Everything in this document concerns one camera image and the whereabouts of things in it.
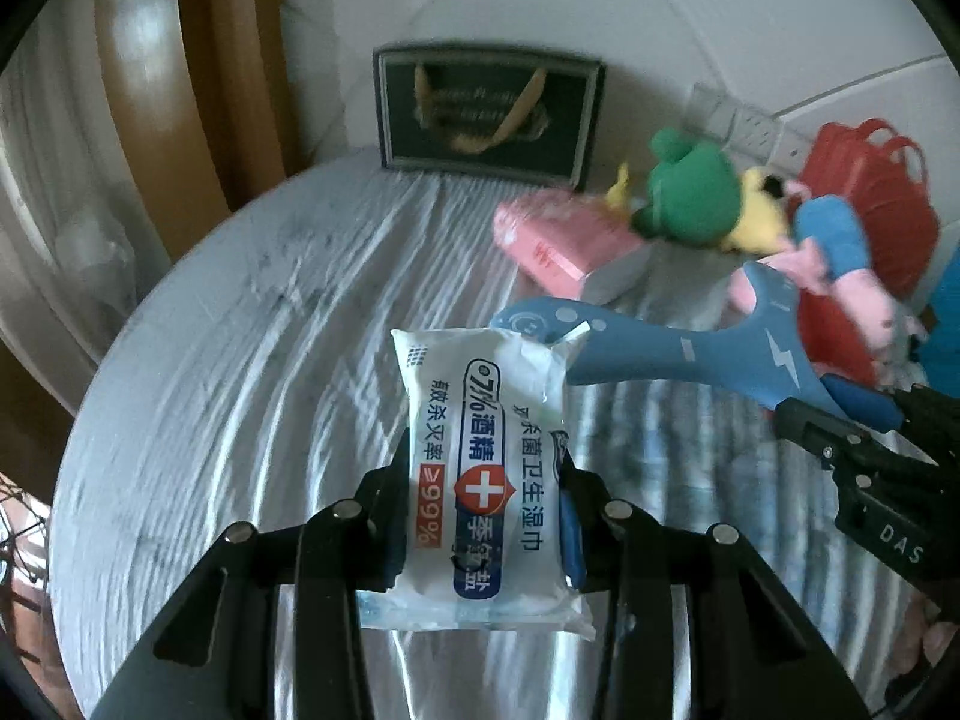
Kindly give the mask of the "blue foldable storage box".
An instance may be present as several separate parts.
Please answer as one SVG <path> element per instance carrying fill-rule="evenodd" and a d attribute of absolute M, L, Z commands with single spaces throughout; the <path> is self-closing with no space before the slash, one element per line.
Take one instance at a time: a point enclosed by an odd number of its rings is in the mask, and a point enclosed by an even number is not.
<path fill-rule="evenodd" d="M 935 324 L 919 348 L 919 364 L 929 385 L 941 394 L 958 397 L 960 388 L 960 262 L 953 254 L 932 293 L 929 309 Z"/>

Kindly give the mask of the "pink book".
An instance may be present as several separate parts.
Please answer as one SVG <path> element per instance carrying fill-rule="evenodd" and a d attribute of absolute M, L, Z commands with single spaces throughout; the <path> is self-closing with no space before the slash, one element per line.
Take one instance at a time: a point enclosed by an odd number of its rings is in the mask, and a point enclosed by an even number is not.
<path fill-rule="evenodd" d="M 597 305 L 633 288 L 651 254 L 602 200 L 551 188 L 501 202 L 493 239 L 545 293 Z"/>

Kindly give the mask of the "blue plastic boomerang toy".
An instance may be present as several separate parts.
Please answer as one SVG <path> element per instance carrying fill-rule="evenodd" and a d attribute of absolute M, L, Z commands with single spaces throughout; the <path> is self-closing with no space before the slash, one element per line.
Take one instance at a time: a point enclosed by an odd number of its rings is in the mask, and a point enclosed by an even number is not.
<path fill-rule="evenodd" d="M 585 325 L 583 348 L 569 366 L 571 385 L 678 380 L 722 388 L 773 410 L 797 398 L 839 418 L 800 341 L 799 288 L 766 265 L 745 267 L 755 307 L 732 327 L 695 332 L 641 322 L 587 302 L 529 298 L 500 310 L 490 325 L 552 344 Z"/>

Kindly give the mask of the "yellow plush toy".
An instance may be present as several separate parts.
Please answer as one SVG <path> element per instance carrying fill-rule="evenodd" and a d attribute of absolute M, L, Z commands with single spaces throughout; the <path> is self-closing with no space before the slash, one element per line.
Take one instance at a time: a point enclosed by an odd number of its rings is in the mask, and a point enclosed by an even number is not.
<path fill-rule="evenodd" d="M 700 195 L 677 211 L 670 211 L 654 227 L 652 221 L 641 220 L 643 211 L 654 211 L 649 199 L 646 205 L 636 206 L 630 193 L 630 169 L 619 167 L 617 182 L 605 194 L 605 206 L 617 220 L 628 221 L 641 238 L 666 238 L 695 247 L 713 247 L 722 252 L 773 255 L 789 244 L 788 216 L 782 210 L 778 195 L 766 190 L 770 176 L 759 167 L 749 167 L 739 177 L 740 200 L 736 221 L 732 205 L 722 202 L 719 208 L 705 205 Z"/>

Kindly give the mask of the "dark green gift box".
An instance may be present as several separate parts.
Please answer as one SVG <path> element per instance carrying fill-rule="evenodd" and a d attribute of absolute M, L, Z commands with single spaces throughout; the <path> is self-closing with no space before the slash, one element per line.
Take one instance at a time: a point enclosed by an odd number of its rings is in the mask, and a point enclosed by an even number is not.
<path fill-rule="evenodd" d="M 607 67 L 592 55 L 425 41 L 373 54 L 381 164 L 579 190 Z"/>

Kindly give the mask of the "white wet wipes pack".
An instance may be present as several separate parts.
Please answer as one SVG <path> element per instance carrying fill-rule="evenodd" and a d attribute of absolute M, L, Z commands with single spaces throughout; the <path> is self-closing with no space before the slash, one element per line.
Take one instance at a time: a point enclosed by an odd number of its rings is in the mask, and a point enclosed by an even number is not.
<path fill-rule="evenodd" d="M 359 597 L 368 629 L 560 631 L 592 639 L 562 562 L 566 372 L 578 323 L 545 344 L 501 328 L 395 330 L 409 404 L 404 567 Z"/>

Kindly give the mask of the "green plush toy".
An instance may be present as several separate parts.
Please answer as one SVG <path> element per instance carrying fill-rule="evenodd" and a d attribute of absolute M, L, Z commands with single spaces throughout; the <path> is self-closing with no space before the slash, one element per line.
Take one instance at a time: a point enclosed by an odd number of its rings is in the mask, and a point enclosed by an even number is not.
<path fill-rule="evenodd" d="M 641 238 L 718 245 L 740 218 L 739 176 L 713 142 L 661 128 L 649 142 L 656 165 L 644 203 L 631 216 Z"/>

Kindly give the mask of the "red plastic toy case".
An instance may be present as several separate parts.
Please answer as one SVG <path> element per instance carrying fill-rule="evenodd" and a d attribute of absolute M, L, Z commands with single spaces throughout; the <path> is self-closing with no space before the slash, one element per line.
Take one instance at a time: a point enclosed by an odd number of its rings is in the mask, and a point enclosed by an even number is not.
<path fill-rule="evenodd" d="M 921 146 L 884 119 L 857 127 L 828 122 L 814 138 L 800 182 L 814 197 L 838 195 L 853 207 L 875 273 L 896 298 L 909 298 L 939 241 Z"/>

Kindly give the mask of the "wooden frosted glass door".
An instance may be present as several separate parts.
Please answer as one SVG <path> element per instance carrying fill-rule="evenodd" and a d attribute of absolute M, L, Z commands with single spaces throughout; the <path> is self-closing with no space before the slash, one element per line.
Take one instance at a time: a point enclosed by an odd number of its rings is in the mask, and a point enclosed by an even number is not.
<path fill-rule="evenodd" d="M 2 340 L 76 411 L 137 304 L 301 166 L 280 0 L 7 0 Z"/>

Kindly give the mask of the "white wall power strip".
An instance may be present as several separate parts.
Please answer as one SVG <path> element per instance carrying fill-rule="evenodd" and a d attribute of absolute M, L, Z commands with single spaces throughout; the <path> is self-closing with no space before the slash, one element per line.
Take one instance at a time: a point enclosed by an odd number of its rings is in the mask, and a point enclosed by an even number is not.
<path fill-rule="evenodd" d="M 812 149 L 811 138 L 778 117 L 703 83 L 686 98 L 682 128 L 715 142 L 739 166 L 769 167 L 780 176 L 799 176 Z"/>

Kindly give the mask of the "blue dress pig plush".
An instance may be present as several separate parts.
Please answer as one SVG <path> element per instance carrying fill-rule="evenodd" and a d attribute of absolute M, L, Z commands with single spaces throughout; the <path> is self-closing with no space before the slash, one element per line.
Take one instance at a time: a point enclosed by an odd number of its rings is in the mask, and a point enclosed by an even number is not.
<path fill-rule="evenodd" d="M 908 356 L 910 340 L 924 340 L 921 323 L 890 293 L 874 270 L 869 241 L 853 205 L 839 195 L 800 202 L 794 237 L 760 259 L 797 288 L 832 298 L 853 322 L 877 364 Z"/>

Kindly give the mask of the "red dress pig plush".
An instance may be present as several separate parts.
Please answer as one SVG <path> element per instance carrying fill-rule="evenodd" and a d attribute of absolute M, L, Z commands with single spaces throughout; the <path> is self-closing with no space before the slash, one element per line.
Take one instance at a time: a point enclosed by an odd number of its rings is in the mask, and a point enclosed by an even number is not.
<path fill-rule="evenodd" d="M 797 321 L 807 358 L 819 374 L 836 374 L 867 387 L 889 382 L 890 310 L 802 289 Z"/>

